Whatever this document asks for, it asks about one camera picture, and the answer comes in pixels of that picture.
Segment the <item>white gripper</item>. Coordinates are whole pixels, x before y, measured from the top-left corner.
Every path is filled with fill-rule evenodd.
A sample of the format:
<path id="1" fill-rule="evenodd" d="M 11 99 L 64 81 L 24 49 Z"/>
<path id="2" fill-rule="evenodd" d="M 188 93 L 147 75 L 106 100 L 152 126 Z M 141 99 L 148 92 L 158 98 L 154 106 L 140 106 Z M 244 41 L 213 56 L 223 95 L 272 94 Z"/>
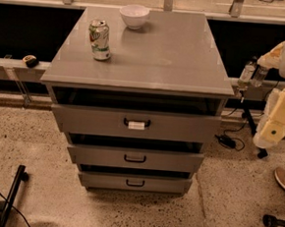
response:
<path id="1" fill-rule="evenodd" d="M 257 59 L 259 66 L 278 69 L 284 42 L 280 42 L 270 51 Z M 271 148 L 285 138 L 285 88 L 274 88 L 266 100 L 263 115 L 253 137 L 255 146 Z"/>

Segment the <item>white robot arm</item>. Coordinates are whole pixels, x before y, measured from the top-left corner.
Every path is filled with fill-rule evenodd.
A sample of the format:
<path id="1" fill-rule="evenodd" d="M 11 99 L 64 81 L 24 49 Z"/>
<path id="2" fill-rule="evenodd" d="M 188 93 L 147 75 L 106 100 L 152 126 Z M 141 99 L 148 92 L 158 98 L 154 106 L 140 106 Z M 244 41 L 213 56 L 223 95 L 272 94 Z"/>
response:
<path id="1" fill-rule="evenodd" d="M 260 67 L 278 69 L 279 76 L 285 79 L 285 41 L 258 58 L 257 63 Z M 266 100 L 253 141 L 257 147 L 269 148 L 283 138 L 285 138 L 285 88 L 282 90 L 275 88 Z"/>

